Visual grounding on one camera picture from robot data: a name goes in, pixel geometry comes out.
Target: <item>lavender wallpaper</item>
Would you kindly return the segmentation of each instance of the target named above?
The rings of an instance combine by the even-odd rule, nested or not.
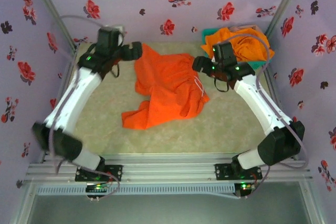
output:
[[[336,212],[336,0],[291,0],[270,39],[274,83],[286,113],[306,127],[303,143],[323,199]]]
[[[52,0],[61,15],[123,24],[125,40],[195,41],[205,28],[257,24],[266,31],[281,0]],[[97,27],[65,20],[75,42],[96,41]]]
[[[61,85],[70,46],[41,0],[0,0],[0,223],[8,223],[28,164],[41,151],[31,126],[43,120]]]

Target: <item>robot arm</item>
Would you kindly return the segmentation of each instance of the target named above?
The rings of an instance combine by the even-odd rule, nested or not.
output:
[[[302,140],[305,132],[302,123],[300,121],[292,122],[260,84],[259,89],[257,88],[254,70],[246,62],[237,63],[230,43],[216,44],[213,51],[214,63],[209,58],[200,56],[195,58],[193,69],[197,72],[203,72],[215,80],[227,82],[228,87],[235,90],[251,108],[266,135],[257,148],[233,157],[233,171],[240,174],[244,170],[257,166],[265,164],[271,166],[298,154],[301,146],[285,124],[288,124]],[[276,112],[260,92],[264,94]]]
[[[83,54],[78,62],[78,72],[58,102],[55,109],[47,116],[43,123],[36,122],[33,125],[33,133],[44,151],[49,151],[48,137],[51,125],[56,117],[61,104],[66,100],[69,92],[73,89],[69,100],[57,117],[54,127],[54,149],[57,156],[61,156],[72,163],[104,172],[104,159],[97,154],[91,153],[80,140],[74,138],[72,133],[75,129],[79,114],[88,101],[93,91],[103,81],[106,74],[112,71],[114,65],[118,66],[120,60],[136,60],[142,55],[140,42],[131,45],[122,45],[123,28],[104,27],[98,32],[98,41]]]

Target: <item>black bracket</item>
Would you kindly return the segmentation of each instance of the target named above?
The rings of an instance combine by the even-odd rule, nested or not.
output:
[[[215,164],[217,180],[258,180],[262,179],[261,169],[253,167],[249,170],[242,170],[240,174],[234,173],[231,164]]]
[[[111,175],[116,177],[119,181],[121,181],[122,165],[105,165],[104,172],[110,173]],[[75,181],[76,182],[109,182],[110,177],[104,176],[104,175],[98,176],[95,173],[91,173],[86,170],[77,168]]]

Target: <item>purple wall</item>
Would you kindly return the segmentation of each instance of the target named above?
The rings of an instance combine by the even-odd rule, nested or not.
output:
[[[52,0],[52,2],[61,15],[80,15],[102,24],[125,25],[127,41],[195,41],[201,40],[201,32],[205,28],[257,24],[265,31],[281,0]],[[231,5],[227,5],[228,3],[232,3],[234,9],[229,8]],[[167,20],[171,20],[174,26],[169,25],[169,22],[167,25]],[[71,19],[65,20],[65,24],[73,38],[88,37],[89,41],[96,41],[95,25]]]
[[[303,142],[323,206],[336,211],[336,0],[291,0],[271,37],[271,63],[285,111],[306,127]]]
[[[52,110],[70,52],[41,0],[0,0],[0,222],[8,223],[29,163],[41,154],[31,126]]]

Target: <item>orange cloth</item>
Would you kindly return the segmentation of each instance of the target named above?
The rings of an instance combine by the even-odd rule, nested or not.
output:
[[[146,44],[142,44],[142,56],[135,61],[137,75],[135,91],[150,95],[137,111],[121,114],[122,126],[144,130],[176,119],[197,116],[208,95],[195,83],[198,74],[192,69],[194,57],[189,54],[159,55]]]
[[[205,36],[206,45],[201,45],[202,49],[212,59],[214,52],[212,46],[214,44],[223,42],[224,40],[235,36],[237,34],[252,34],[262,39],[269,49],[269,43],[267,37],[259,31],[253,28],[245,28],[236,32],[231,32],[227,27],[221,28],[212,35]],[[233,51],[237,57],[237,61],[266,61],[267,52],[265,47],[257,39],[247,36],[240,36],[230,40]],[[269,50],[270,59],[274,55],[273,50]]]

